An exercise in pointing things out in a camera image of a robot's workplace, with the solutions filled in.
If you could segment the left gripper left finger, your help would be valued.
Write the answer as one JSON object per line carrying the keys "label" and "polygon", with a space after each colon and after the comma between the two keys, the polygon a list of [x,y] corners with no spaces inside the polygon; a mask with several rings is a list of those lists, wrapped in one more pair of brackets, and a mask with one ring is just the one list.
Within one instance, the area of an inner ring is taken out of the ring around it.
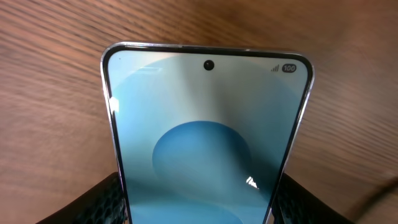
{"label": "left gripper left finger", "polygon": [[38,224],[121,224],[126,223],[126,203],[114,172],[83,195]]}

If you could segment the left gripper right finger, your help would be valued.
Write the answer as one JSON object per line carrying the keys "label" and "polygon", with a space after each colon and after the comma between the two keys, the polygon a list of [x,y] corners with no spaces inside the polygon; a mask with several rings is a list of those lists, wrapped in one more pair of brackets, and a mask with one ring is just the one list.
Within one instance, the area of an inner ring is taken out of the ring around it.
{"label": "left gripper right finger", "polygon": [[353,224],[283,174],[272,203],[274,224]]}

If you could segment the light blue smartphone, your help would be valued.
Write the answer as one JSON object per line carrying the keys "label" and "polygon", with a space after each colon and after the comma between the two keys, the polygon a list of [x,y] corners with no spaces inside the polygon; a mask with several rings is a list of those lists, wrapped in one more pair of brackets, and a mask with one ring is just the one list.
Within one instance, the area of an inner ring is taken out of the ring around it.
{"label": "light blue smartphone", "polygon": [[315,78],[293,52],[118,42],[100,61],[130,223],[265,223]]}

